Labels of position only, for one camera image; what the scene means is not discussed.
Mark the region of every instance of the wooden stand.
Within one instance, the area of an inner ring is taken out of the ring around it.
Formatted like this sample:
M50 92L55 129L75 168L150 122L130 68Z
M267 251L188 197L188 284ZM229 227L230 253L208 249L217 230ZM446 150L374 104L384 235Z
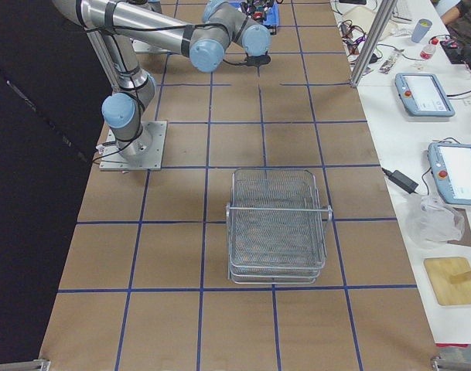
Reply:
M471 305L471 267L465 257L429 258L424 265L440 305Z

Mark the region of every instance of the power adapter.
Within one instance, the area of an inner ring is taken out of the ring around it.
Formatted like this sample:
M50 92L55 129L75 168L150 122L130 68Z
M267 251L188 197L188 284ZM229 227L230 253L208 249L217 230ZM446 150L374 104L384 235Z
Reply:
M259 67L271 62L271 57L266 53L262 56L249 56L245 59L246 66Z
M414 182L412 179L398 170L395 170L394 172L390 172L385 168L381 168L381 170L383 170L388 179L390 179L393 183L409 194L414 193L415 189L418 187L418 183Z
M376 63L380 58L375 54L373 53L373 55L371 56L371 58L369 59L369 63L372 64L372 63Z

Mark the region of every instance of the person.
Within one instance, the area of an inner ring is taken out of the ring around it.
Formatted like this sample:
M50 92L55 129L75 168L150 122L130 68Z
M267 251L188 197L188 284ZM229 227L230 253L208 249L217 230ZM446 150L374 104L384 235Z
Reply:
M441 17L454 5L458 4L460 0L432 0L431 3L435 6L435 10Z
M442 15L450 36L463 46L471 46L471 0L461 0Z

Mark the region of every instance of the stacked baskets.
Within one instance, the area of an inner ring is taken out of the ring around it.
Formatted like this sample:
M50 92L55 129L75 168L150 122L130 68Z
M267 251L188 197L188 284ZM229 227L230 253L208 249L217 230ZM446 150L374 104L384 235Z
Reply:
M227 205L228 276L245 284L311 284L326 261L314 175L241 168Z

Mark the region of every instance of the plastic bag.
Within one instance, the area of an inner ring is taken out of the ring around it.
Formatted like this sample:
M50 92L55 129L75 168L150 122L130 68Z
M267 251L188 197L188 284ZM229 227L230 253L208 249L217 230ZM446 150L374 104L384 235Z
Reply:
M407 227L411 238L418 243L424 240L446 242L461 240L464 234L464 217L439 196L413 198Z

